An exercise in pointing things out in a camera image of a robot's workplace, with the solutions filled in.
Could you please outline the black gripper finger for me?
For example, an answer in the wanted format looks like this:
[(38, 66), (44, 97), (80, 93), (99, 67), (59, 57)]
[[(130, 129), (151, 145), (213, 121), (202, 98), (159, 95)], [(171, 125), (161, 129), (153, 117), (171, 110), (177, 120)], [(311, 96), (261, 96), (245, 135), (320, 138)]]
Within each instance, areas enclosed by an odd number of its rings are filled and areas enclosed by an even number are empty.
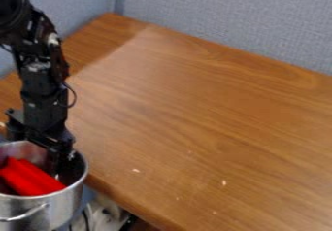
[(66, 168), (66, 164), (70, 161), (68, 149), (54, 149), (47, 151), (47, 172), (54, 178), (60, 177), (60, 173)]
[(22, 126), (8, 125), (5, 137), (8, 141), (24, 140), (24, 128)]

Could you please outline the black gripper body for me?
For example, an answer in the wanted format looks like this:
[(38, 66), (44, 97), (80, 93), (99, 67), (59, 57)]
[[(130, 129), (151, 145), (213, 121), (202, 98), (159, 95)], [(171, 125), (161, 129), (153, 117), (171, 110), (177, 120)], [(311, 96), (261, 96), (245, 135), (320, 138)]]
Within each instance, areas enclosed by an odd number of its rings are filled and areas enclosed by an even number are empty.
[(20, 91), (23, 107), (8, 109), (5, 115), (7, 126), (16, 125), (24, 128), (24, 140), (50, 149), (68, 149), (72, 152), (74, 136), (66, 128), (67, 113), (71, 105), (68, 104), (68, 89), (58, 88), (51, 91), (42, 89)]

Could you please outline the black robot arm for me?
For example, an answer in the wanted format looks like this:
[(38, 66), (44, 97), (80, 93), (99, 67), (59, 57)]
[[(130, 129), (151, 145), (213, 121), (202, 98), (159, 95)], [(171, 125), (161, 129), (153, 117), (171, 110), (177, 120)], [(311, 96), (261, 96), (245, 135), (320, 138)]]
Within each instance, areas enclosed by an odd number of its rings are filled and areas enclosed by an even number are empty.
[(56, 175), (72, 151), (66, 121), (76, 93), (66, 83), (70, 66), (55, 24), (30, 0), (0, 0), (0, 48), (13, 57), (22, 82), (22, 108), (5, 112), (7, 139), (40, 146)]

